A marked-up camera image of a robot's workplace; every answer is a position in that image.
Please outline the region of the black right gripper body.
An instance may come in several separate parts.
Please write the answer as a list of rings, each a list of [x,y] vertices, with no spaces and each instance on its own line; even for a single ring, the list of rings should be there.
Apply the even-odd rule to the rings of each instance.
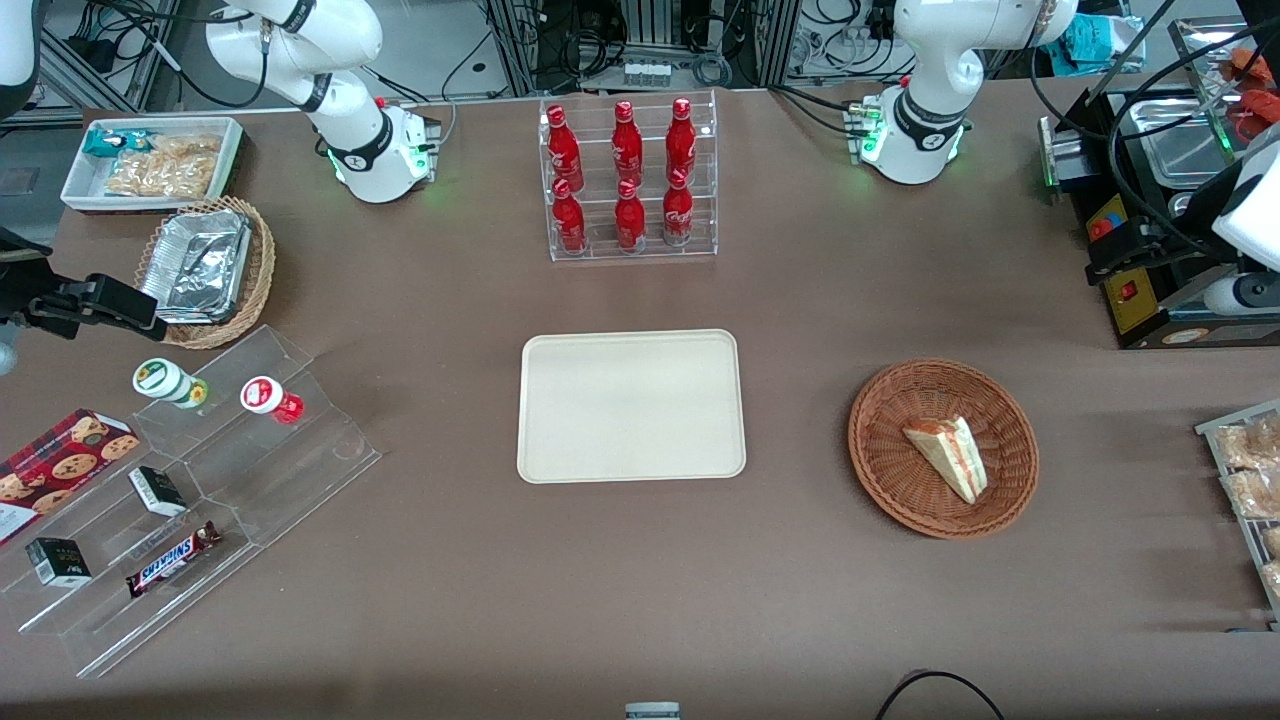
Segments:
[[[1,323],[51,331],[28,314],[29,305],[52,288],[52,249],[1,228]]]

